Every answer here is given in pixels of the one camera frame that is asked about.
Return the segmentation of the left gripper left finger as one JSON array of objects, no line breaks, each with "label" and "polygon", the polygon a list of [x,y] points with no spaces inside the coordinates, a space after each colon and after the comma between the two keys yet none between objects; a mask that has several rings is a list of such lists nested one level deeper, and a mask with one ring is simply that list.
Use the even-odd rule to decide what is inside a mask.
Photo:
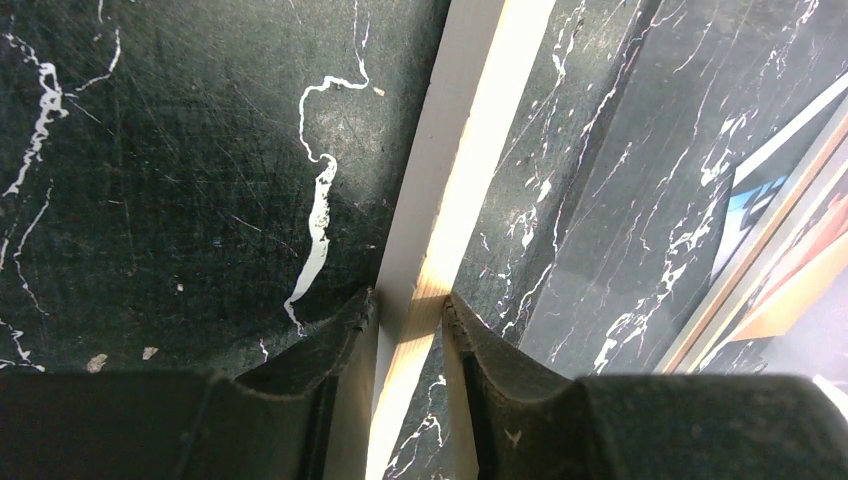
[{"label": "left gripper left finger", "polygon": [[361,479],[379,316],[358,291],[315,333],[236,378],[5,374],[5,479]]}]

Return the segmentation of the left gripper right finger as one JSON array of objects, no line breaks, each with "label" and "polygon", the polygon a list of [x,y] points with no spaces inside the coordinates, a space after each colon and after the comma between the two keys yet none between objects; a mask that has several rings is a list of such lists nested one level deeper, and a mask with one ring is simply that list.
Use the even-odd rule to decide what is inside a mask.
[{"label": "left gripper right finger", "polygon": [[449,296],[442,314],[460,479],[843,479],[847,423],[786,375],[565,378]]}]

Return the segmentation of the printed photo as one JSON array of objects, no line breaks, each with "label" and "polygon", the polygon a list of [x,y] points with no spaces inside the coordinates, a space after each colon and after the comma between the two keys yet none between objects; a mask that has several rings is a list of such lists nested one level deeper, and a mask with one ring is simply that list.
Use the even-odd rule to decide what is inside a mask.
[{"label": "printed photo", "polygon": [[787,374],[847,412],[847,105],[841,103],[664,354],[661,374]]}]

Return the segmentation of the white wooden picture frame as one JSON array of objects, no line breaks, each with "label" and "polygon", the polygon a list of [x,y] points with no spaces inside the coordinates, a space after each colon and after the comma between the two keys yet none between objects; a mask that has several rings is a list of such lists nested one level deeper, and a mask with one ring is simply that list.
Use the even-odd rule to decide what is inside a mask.
[{"label": "white wooden picture frame", "polygon": [[378,479],[420,380],[553,9],[451,3],[412,142],[365,340],[365,425],[331,436],[325,477]]}]

